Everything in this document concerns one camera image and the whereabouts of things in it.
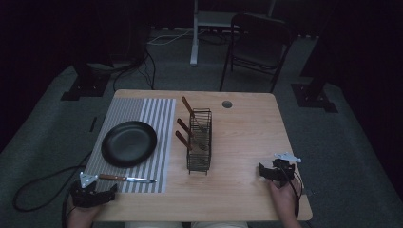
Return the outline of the grey striped placemat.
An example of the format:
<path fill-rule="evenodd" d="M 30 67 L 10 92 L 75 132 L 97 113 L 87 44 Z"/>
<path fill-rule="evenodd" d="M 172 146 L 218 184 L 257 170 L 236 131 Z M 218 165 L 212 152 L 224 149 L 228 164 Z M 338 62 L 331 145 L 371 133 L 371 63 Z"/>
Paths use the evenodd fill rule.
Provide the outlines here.
<path fill-rule="evenodd" d="M 108 190 L 115 183 L 118 184 L 119 193 L 163 193 L 165 191 L 175 107 L 175 99 L 116 98 L 112 100 L 84 173 L 92 176 L 107 174 L 144 178 L 155 180 L 155 182 L 138 183 L 97 179 L 98 192 Z M 102 157 L 102 141 L 106 133 L 114 126 L 129 121 L 139 121 L 150 125 L 157 134 L 156 148 L 148 159 L 134 167 L 114 167 Z"/>

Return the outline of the person's right hand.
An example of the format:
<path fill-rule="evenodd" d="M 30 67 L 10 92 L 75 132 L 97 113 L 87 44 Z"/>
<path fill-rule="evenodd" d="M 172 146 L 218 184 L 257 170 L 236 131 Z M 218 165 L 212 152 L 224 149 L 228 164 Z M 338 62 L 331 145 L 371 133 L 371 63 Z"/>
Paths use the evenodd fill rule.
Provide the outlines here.
<path fill-rule="evenodd" d="M 277 188 L 272 181 L 267 181 L 271 199 L 281 223 L 284 219 L 297 219 L 295 214 L 297 204 L 296 192 L 301 189 L 301 185 L 298 180 L 292 180 L 291 183 L 293 186 L 287 183 L 283 187 Z"/>

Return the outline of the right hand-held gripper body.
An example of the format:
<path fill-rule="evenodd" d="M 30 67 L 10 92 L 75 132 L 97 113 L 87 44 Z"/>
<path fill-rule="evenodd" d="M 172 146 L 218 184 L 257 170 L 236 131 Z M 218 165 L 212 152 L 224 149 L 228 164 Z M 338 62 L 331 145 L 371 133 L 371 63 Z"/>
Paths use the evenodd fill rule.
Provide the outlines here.
<path fill-rule="evenodd" d="M 273 169 L 271 170 L 270 180 L 277 181 L 280 186 L 284 186 L 295 178 L 297 162 L 302 162 L 302 159 L 288 152 L 275 154 L 275 159 L 272 161 Z"/>

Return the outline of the wooden-handled spoon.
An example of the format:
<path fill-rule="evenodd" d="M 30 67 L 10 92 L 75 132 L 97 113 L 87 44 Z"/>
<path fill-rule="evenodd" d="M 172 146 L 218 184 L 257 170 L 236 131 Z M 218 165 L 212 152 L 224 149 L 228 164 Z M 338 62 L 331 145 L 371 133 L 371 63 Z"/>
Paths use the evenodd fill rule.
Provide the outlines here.
<path fill-rule="evenodd" d="M 204 151 L 208 150 L 207 145 L 205 145 L 197 140 L 195 134 L 191 131 L 191 129 L 184 123 L 184 121 L 181 118 L 177 119 L 177 123 L 182 127 L 183 130 L 185 130 L 187 132 L 188 136 L 193 140 L 193 142 L 198 144 L 198 146 L 201 150 L 204 150 Z"/>

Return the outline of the wooden-handled table knife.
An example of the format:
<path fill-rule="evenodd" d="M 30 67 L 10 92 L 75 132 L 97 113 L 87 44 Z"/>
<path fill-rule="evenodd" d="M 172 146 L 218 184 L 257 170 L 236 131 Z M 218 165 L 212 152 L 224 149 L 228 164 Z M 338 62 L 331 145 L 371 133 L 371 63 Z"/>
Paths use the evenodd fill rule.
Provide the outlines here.
<path fill-rule="evenodd" d="M 136 177 L 123 177 L 116 175 L 99 174 L 97 175 L 99 179 L 110 180 L 110 181 L 128 181 L 128 182 L 138 182 L 138 183 L 156 183 L 156 180 L 136 178 Z"/>

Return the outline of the black stand base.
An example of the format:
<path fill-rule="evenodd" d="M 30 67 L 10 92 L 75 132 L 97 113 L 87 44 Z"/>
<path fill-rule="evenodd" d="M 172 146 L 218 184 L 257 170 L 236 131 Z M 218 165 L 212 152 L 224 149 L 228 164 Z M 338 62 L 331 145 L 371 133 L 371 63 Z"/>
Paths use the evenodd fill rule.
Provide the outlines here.
<path fill-rule="evenodd" d="M 322 108 L 325 112 L 337 113 L 335 104 L 328 99 L 324 91 L 324 86 L 332 75 L 330 57 L 324 39 L 318 36 L 300 74 L 301 77 L 311 77 L 312 81 L 308 85 L 291 84 L 299 107 Z"/>
<path fill-rule="evenodd" d="M 62 101 L 78 101 L 82 97 L 102 97 L 110 79 L 109 74 L 94 73 L 86 63 L 74 63 L 77 74 L 76 80 L 69 91 L 66 91 Z"/>

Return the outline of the wooden-handled fork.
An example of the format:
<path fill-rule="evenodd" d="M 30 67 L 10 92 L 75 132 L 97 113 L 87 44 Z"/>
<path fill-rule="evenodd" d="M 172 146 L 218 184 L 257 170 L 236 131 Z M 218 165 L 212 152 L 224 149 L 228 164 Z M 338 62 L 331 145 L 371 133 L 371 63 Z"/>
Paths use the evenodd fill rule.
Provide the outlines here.
<path fill-rule="evenodd" d="M 195 113 L 194 113 L 192 107 L 190 106 L 189 102 L 187 101 L 187 99 L 186 99 L 184 96 L 182 96 L 182 97 L 181 97 L 181 100 L 182 100 L 184 106 L 186 107 L 186 109 L 188 110 L 188 112 L 189 112 L 189 114 L 190 114 L 190 117 L 191 117 L 191 120 L 195 123 L 195 125 L 199 128 L 199 130 L 200 130 L 201 132 L 207 132 L 206 128 L 203 127 L 203 126 L 199 123 L 199 121 L 198 121 L 198 119 L 196 118 Z"/>

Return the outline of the black folding chair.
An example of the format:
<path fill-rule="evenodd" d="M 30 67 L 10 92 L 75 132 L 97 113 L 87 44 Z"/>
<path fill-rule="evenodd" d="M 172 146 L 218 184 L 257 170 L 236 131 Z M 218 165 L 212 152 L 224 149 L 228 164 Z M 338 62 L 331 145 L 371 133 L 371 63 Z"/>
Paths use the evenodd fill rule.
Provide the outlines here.
<path fill-rule="evenodd" d="M 231 19 L 230 31 L 220 90 L 227 66 L 230 70 L 238 66 L 272 75 L 270 92 L 273 92 L 286 56 L 297 39 L 294 28 L 282 20 L 237 13 Z"/>

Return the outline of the black round plate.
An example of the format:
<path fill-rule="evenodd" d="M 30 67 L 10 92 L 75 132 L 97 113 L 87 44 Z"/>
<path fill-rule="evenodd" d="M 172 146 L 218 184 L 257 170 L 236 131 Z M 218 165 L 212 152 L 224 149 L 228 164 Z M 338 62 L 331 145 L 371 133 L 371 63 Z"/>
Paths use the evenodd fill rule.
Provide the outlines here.
<path fill-rule="evenodd" d="M 157 133 L 147 123 L 130 121 L 110 129 L 102 141 L 101 153 L 105 161 L 120 168 L 144 162 L 157 146 Z"/>

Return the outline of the white metal stand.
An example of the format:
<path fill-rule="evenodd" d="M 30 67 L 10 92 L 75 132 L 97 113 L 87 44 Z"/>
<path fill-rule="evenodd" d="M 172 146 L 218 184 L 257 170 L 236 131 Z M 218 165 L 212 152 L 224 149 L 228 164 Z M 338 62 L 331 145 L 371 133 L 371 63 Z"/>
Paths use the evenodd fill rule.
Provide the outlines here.
<path fill-rule="evenodd" d="M 189 64 L 192 67 L 195 67 L 198 64 L 199 28 L 200 27 L 229 28 L 231 18 L 235 15 L 235 13 L 199 10 L 200 0 L 193 0 L 193 1 L 194 1 L 193 37 L 192 37 L 192 48 Z"/>

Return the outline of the person's left hand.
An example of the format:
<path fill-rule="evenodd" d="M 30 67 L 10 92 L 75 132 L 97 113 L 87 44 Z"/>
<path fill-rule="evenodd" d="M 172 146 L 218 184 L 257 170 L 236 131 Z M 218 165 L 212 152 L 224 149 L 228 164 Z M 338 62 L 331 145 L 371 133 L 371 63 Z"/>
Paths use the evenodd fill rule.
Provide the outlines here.
<path fill-rule="evenodd" d="M 67 228 L 91 228 L 93 220 L 101 209 L 101 206 L 91 208 L 75 207 L 68 216 Z"/>

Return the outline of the wooden-handled cutlery piece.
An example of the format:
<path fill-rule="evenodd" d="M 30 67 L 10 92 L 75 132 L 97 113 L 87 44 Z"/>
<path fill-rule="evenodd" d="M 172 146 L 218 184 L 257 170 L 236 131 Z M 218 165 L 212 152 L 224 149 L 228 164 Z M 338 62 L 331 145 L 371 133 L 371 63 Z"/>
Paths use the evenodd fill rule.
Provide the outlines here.
<path fill-rule="evenodd" d="M 189 151 L 193 150 L 191 144 L 187 141 L 187 139 L 182 135 L 180 131 L 177 130 L 175 132 L 175 135 Z"/>

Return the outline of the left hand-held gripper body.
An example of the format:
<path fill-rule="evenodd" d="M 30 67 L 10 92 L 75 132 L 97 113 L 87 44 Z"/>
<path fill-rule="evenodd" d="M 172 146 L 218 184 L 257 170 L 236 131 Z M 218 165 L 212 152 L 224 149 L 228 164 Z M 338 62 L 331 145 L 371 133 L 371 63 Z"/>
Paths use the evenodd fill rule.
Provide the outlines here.
<path fill-rule="evenodd" d="M 91 208 L 104 204 L 104 198 L 95 191 L 98 176 L 81 172 L 70 189 L 73 205 L 82 208 Z"/>

